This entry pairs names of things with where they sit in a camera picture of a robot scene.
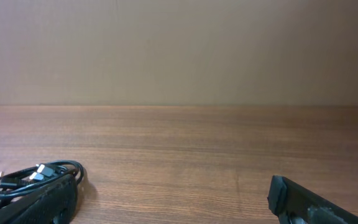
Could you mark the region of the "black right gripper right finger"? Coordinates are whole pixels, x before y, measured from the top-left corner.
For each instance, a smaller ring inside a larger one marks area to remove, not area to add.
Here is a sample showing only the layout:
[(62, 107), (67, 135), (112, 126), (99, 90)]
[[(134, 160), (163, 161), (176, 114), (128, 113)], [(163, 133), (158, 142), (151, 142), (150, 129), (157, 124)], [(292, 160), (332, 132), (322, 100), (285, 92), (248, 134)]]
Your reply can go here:
[(281, 224), (358, 224), (358, 216), (284, 176), (272, 177), (267, 199)]

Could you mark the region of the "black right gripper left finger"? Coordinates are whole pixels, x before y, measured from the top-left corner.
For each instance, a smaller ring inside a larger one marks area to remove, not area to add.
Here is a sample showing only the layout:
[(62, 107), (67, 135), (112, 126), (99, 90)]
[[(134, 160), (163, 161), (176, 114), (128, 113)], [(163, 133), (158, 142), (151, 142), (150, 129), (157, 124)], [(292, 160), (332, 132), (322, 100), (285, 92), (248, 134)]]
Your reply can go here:
[(76, 210), (77, 198), (75, 178), (64, 175), (0, 209), (0, 224), (69, 223)]

